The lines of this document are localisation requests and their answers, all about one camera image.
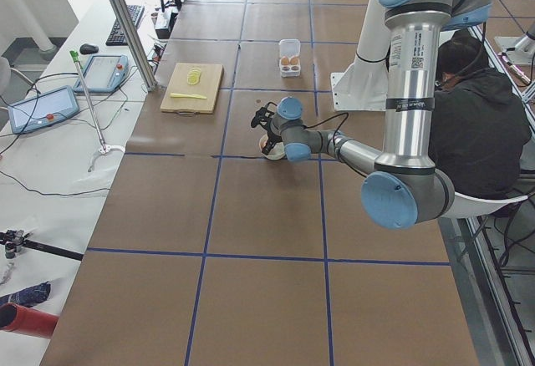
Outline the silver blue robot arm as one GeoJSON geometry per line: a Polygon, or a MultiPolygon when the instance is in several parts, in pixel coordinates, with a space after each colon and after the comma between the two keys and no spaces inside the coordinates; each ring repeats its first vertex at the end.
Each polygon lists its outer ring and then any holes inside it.
{"type": "Polygon", "coordinates": [[[252,118],[252,127],[267,132],[263,152],[282,144],[288,160],[322,153],[363,174],[362,205],[385,228],[444,216],[455,190],[428,155],[439,37],[483,23],[491,6],[491,0],[369,0],[355,60],[335,78],[333,90],[352,102],[361,94],[384,100],[382,149],[306,126],[300,101],[287,97],[252,118]]]}

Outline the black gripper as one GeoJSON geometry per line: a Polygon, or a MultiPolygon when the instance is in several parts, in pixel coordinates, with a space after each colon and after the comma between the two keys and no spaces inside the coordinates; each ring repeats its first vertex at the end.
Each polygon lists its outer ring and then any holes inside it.
{"type": "Polygon", "coordinates": [[[264,149],[261,149],[263,155],[268,155],[277,143],[281,142],[281,134],[278,128],[265,125],[264,129],[267,131],[267,145],[264,149]]]}

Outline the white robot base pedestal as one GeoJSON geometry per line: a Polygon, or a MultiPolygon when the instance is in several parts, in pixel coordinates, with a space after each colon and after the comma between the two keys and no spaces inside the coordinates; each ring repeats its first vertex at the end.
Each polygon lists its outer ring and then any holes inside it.
{"type": "Polygon", "coordinates": [[[378,0],[369,0],[353,63],[343,73],[331,74],[336,110],[385,110],[389,48],[390,30],[385,26],[385,8],[378,0]]]}

